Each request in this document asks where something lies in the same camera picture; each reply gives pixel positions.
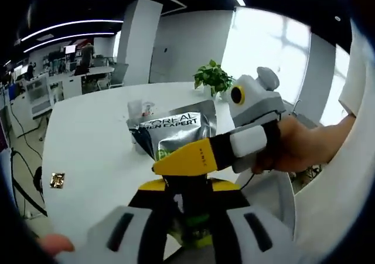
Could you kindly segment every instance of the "gray floor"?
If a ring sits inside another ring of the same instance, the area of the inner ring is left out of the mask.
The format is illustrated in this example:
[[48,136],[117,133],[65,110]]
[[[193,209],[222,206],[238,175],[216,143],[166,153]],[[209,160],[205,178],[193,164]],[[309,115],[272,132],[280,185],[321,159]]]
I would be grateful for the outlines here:
[[[27,133],[26,139],[28,143],[43,155],[43,142],[39,141],[40,134],[46,130],[46,120],[43,119],[39,129]],[[42,165],[42,161],[39,156],[32,151],[25,143],[23,137],[15,138],[14,133],[10,132],[11,147],[14,150],[20,152],[29,164],[32,173],[35,173],[37,167]],[[37,202],[42,208],[45,207],[40,194],[35,190],[33,179],[30,172],[19,155],[14,156],[13,159],[13,174],[14,178],[21,185],[21,187],[30,195],[30,197]],[[24,216],[27,225],[30,229],[38,236],[45,236],[52,233],[52,226],[49,222],[48,217],[41,215],[37,209],[35,209],[28,201],[25,202],[23,196],[16,190],[16,200],[18,203],[20,215]]]

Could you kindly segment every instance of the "green leaves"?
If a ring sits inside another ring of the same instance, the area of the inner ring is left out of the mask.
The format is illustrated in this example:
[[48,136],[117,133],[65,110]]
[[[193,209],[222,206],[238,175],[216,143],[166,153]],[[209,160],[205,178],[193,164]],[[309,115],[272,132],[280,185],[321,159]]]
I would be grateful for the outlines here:
[[211,95],[217,92],[224,92],[230,88],[233,78],[223,71],[221,65],[214,60],[210,60],[206,66],[201,66],[194,75],[194,88],[197,89],[201,84],[211,86]]

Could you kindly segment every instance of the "human hand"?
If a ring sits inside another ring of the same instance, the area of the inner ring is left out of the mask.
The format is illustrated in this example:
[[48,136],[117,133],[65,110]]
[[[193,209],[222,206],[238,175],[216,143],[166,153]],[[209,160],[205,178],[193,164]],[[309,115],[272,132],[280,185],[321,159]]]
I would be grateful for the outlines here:
[[261,174],[264,170],[272,169],[301,172],[314,165],[314,154],[319,150],[313,132],[294,116],[284,117],[278,127],[281,133],[279,145],[257,154],[255,166],[251,169],[253,173]]
[[51,234],[37,239],[37,242],[50,256],[55,256],[63,251],[74,251],[72,242],[67,237],[58,234]]

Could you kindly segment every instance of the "round white table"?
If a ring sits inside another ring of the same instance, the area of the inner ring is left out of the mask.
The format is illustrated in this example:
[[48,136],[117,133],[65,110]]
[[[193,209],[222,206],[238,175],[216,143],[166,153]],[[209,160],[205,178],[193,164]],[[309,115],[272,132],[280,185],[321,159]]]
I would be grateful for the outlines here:
[[[155,103],[157,114],[207,98],[193,83],[143,84],[74,97],[53,108],[42,165],[46,209],[54,231],[77,248],[90,227],[128,205],[141,184],[160,178],[151,170],[153,159],[138,154],[131,142],[127,103],[138,99]],[[228,104],[214,103],[217,134],[233,129]],[[50,188],[54,172],[65,173],[62,189]],[[235,182],[238,174],[228,168],[212,176]],[[178,247],[168,238],[166,255]]]

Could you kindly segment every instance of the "ceiling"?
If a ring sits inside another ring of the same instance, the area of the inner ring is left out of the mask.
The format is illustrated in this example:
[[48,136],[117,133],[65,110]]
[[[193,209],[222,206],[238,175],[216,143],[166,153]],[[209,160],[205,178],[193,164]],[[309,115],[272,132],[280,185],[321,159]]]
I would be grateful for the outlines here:
[[[120,23],[82,23],[53,29],[34,36],[20,45],[14,46],[17,39],[48,26],[63,22],[87,19],[123,20],[128,4],[135,0],[17,0],[11,7],[12,12],[5,15],[8,27],[3,41],[0,62],[9,59],[21,59],[23,51],[34,46],[39,38],[51,33],[55,38],[91,32],[116,32],[121,30]],[[162,13],[173,15],[186,11],[233,10],[236,0],[154,0],[163,4]],[[281,13],[311,25],[312,32],[325,38],[332,44],[340,44],[349,50],[351,43],[350,23],[346,12],[338,0],[244,0],[247,6]]]

